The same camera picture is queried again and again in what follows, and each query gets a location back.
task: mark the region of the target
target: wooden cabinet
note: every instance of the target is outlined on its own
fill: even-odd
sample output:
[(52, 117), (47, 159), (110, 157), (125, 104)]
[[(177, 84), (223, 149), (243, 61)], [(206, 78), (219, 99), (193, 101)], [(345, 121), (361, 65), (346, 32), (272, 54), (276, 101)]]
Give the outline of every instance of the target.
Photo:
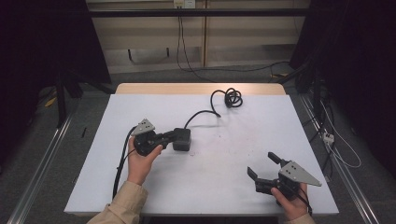
[[(87, 0), (89, 9), (173, 8), (170, 0)], [(306, 8), (309, 0), (196, 0), (197, 8)], [(103, 50), (177, 48), (178, 18), (92, 18)], [(219, 48), (286, 46), (297, 43), (304, 17), (183, 18), (186, 47), (199, 48), (210, 66)], [(269, 60), (274, 54), (268, 54)]]

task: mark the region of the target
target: white table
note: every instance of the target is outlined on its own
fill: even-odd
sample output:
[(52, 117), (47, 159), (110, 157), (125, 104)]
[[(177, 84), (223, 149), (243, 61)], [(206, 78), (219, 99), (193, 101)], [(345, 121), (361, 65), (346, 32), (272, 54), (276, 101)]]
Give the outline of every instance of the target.
[[(277, 178), (280, 166), (267, 157), (269, 151), (298, 162), (323, 184), (308, 187), (314, 215), (337, 214), (289, 96), (243, 95), (244, 104), (233, 109), (226, 108), (222, 98), (222, 94), (214, 97), (220, 119), (205, 113), (190, 123), (189, 152), (174, 151), (170, 144), (156, 159), (144, 184), (149, 195), (142, 215), (283, 214), (271, 195), (255, 191), (254, 181), (247, 175), (250, 166), (261, 178)], [(64, 211), (92, 216), (111, 202), (126, 134), (142, 119), (150, 120), (156, 133), (165, 133), (184, 127), (195, 112), (203, 109), (210, 109), (210, 93), (112, 95)], [(120, 185), (127, 170), (125, 164)]]

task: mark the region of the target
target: beige sleeve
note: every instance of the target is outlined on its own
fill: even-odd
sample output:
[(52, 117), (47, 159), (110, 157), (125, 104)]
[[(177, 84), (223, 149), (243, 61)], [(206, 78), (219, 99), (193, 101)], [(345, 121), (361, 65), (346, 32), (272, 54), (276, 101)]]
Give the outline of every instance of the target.
[(308, 214), (298, 217), (292, 221), (287, 221), (285, 224), (315, 224), (314, 219)]
[(139, 215), (148, 197), (143, 187), (125, 181), (114, 197), (113, 202), (105, 210), (88, 223), (139, 223)]

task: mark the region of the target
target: black cable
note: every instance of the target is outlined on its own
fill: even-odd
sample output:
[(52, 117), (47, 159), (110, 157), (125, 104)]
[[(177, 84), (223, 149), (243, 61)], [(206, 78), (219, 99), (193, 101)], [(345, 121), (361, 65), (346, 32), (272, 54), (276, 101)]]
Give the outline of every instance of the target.
[(296, 17), (295, 16), (293, 16), (293, 20), (294, 20), (294, 28), (296, 30), (296, 34), (297, 34), (298, 37), (300, 37), (300, 32), (298, 32), (298, 28), (297, 28), (297, 24), (296, 24)]
[(304, 199), (304, 198), (299, 194), (298, 190), (297, 190), (297, 192), (296, 192), (295, 190), (293, 190), (293, 189), (292, 189), (291, 187), (289, 187), (288, 185), (286, 185), (286, 184), (284, 184), (284, 183), (282, 183), (282, 182), (280, 182), (280, 184), (281, 184), (283, 187), (285, 187), (286, 189), (288, 189), (289, 191), (293, 192), (293, 194), (294, 194), (297, 198), (299, 198), (303, 203), (305, 203), (306, 207), (308, 208), (308, 214), (309, 214), (309, 216), (312, 216), (312, 207), (311, 207), (311, 205), (309, 204), (308, 195), (305, 193), (305, 191), (303, 191), (301, 188), (299, 188), (299, 190), (304, 194), (304, 196), (305, 196), (306, 199)]
[(314, 141), (314, 139), (318, 136), (319, 133), (321, 133), (321, 128), (319, 128), (319, 130), (314, 134), (314, 136), (312, 136), (309, 139), (309, 143), (312, 143), (312, 141)]
[[(190, 70), (187, 70), (187, 69), (182, 68), (182, 67), (180, 66), (179, 61), (178, 61), (178, 49), (179, 49), (179, 47), (180, 47), (180, 37), (182, 38), (182, 41), (183, 41), (184, 56), (185, 56), (185, 58), (186, 58), (187, 65), (189, 66)], [(209, 82), (216, 83), (215, 81), (213, 81), (213, 80), (211, 80), (211, 79), (198, 76), (198, 74), (196, 74), (195, 71), (191, 68), (189, 58), (187, 57), (186, 43), (184, 42), (183, 19), (182, 19), (181, 17), (178, 17), (177, 65), (178, 65), (178, 67), (179, 67), (181, 70), (183, 70), (183, 71), (185, 71), (185, 72), (192, 72), (196, 77), (198, 77), (198, 78), (200, 78), (200, 79), (202, 79), (202, 80), (206, 80), (206, 81), (209, 81)]]
[(334, 147), (335, 147), (335, 134), (334, 134), (334, 127), (333, 127), (335, 120), (334, 120), (334, 113), (332, 111), (332, 106), (330, 104), (330, 102), (331, 102), (330, 94), (328, 94), (326, 97), (324, 97), (323, 102), (324, 102), (324, 104), (323, 104), (324, 108), (323, 109), (329, 108), (329, 110), (331, 111), (331, 116), (329, 117), (329, 122), (332, 123), (332, 128), (331, 128), (330, 133), (332, 134), (332, 136), (334, 138), (334, 141), (333, 141), (332, 145), (330, 146), (330, 148), (332, 149), (330, 151), (327, 150), (326, 144), (323, 142), (323, 146), (324, 146), (324, 149), (326, 150), (327, 156), (326, 156), (325, 162), (323, 163), (323, 165), (321, 167), (321, 171), (322, 171), (322, 173), (324, 173), (324, 170), (326, 169), (327, 163), (330, 162), (330, 175), (329, 175), (329, 177), (332, 177), (331, 155), (332, 155), (332, 152), (334, 151)]
[[(189, 66), (189, 69), (185, 69), (183, 67), (181, 67), (180, 62), (178, 60), (178, 52), (179, 52), (179, 48), (180, 48), (180, 38), (182, 39), (183, 42), (183, 49), (184, 49), (184, 55), (187, 61), (187, 65)], [(274, 65), (280, 64), (280, 63), (289, 63), (289, 62), (277, 62), (277, 63), (272, 63), (270, 65), (266, 65), (264, 67), (260, 67), (260, 68), (253, 68), (253, 69), (247, 69), (247, 70), (238, 70), (238, 69), (224, 69), (224, 68), (200, 68), (200, 69), (192, 69), (191, 65), (190, 65), (190, 61), (189, 58), (187, 56), (187, 51), (186, 51), (186, 44), (184, 41), (184, 27), (183, 27), (183, 19), (181, 17), (178, 17), (178, 41), (177, 41), (177, 66), (180, 68), (180, 70), (185, 71), (185, 72), (193, 72), (195, 74), (196, 77), (201, 78), (203, 80), (206, 81), (210, 81), (210, 82), (215, 82), (213, 80), (210, 80), (208, 78), (204, 78), (204, 77), (200, 77), (198, 76), (195, 72), (198, 71), (225, 71), (225, 72), (254, 72), (254, 71), (260, 71), (263, 70), (265, 68), (270, 68), (271, 69), (271, 79), (272, 79), (272, 67)]]
[(309, 123), (310, 123), (312, 120), (314, 120), (315, 118), (316, 118), (316, 116), (312, 117), (312, 119), (309, 119), (309, 120), (306, 120), (306, 121), (302, 122), (301, 125), (302, 125), (303, 127), (305, 127), (307, 124), (309, 124)]
[(270, 72), (271, 72), (271, 77), (270, 77), (270, 80), (268, 81), (268, 83), (271, 83), (272, 78), (273, 78), (273, 76), (274, 76), (274, 73), (273, 73), (273, 71), (272, 71), (272, 66), (270, 66)]
[(187, 126), (189, 125), (190, 121), (195, 118), (197, 115), (201, 114), (201, 113), (211, 113), (216, 115), (218, 118), (221, 118), (221, 115), (216, 112), (215, 107), (213, 106), (213, 96), (217, 93), (217, 92), (222, 92), (224, 93), (224, 104), (226, 104), (226, 106), (228, 108), (231, 107), (239, 107), (242, 105), (243, 100), (242, 100), (242, 93), (240, 91), (236, 91), (234, 88), (230, 88), (227, 91), (221, 91), (221, 90), (217, 90), (214, 91), (212, 93), (212, 95), (210, 96), (210, 105), (212, 107), (212, 110), (201, 110), (198, 111), (197, 113), (195, 113), (186, 123), (186, 125), (184, 125), (184, 129), (187, 128)]
[(122, 172), (122, 168), (123, 168), (123, 164), (125, 163), (126, 159), (128, 158), (129, 154), (131, 152), (133, 152), (134, 150), (130, 151), (126, 156), (125, 156), (125, 149), (128, 146), (128, 141), (129, 138), (131, 136), (131, 133), (134, 131), (134, 129), (136, 128), (136, 126), (134, 126), (131, 131), (128, 132), (128, 134), (126, 135), (126, 139), (125, 139), (125, 143), (124, 146), (122, 148), (122, 155), (121, 155), (121, 159), (120, 159), (120, 165), (119, 167), (117, 167), (117, 174), (116, 174), (116, 179), (114, 180), (114, 187), (113, 187), (113, 199), (117, 194), (117, 190), (119, 189), (119, 182), (120, 182), (120, 176), (121, 176), (121, 172)]

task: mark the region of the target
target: gray floor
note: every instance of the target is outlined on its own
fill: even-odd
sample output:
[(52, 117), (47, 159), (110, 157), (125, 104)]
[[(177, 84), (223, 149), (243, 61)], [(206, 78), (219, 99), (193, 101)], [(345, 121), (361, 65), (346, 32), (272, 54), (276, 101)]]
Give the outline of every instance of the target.
[[(233, 66), (232, 69), (260, 68), (258, 65)], [(284, 65), (274, 66), (273, 73), (288, 73), (290, 69)], [(230, 71), (200, 71), (197, 75), (210, 78), (216, 82), (268, 82), (271, 78), (270, 69), (242, 73)], [(141, 72), (134, 74), (118, 74), (112, 76), (114, 83), (109, 86), (115, 88), (121, 82), (206, 82), (192, 73), (180, 70), (166, 70), (156, 72)], [(82, 84), (84, 95), (81, 99), (68, 99), (68, 105), (78, 103), (78, 109), (73, 116), (67, 133), (64, 136), (56, 156), (46, 173), (44, 182), (35, 196), (25, 223), (83, 223), (88, 217), (75, 217), (64, 213), (68, 197), (74, 187), (75, 178), (81, 169), (85, 157), (90, 149), (101, 117), (106, 109), (108, 95)], [(303, 107), (301, 96), (290, 81), (285, 90), (296, 108), (301, 122), (309, 120)], [(55, 133), (57, 124), (56, 105), (44, 107), (44, 102), (37, 106), (37, 111), (29, 130), (24, 133), (22, 141), (15, 148), (15, 153), (3, 167), (0, 176), (1, 215), (0, 223), (7, 223), (18, 200), (34, 175), (35, 169), (41, 161), (50, 139)], [(393, 223), (396, 219), (396, 181), (370, 153), (363, 139), (351, 131), (351, 124), (343, 116), (342, 110), (332, 103), (335, 111), (336, 129), (352, 145), (362, 160), (362, 166), (349, 169), (362, 192), (374, 208), (380, 223)], [(304, 126), (306, 136), (310, 139), (316, 132), (312, 124)], [(344, 143), (336, 140), (337, 147), (345, 161), (355, 164), (356, 157)], [(326, 158), (325, 149), (317, 137), (312, 142), (312, 148), (319, 164)], [(330, 173), (330, 166), (324, 174)], [(352, 200), (345, 183), (337, 170), (329, 183), (332, 195), (340, 210), (340, 214), (328, 217), (315, 217), (317, 223), (365, 223), (355, 202)]]

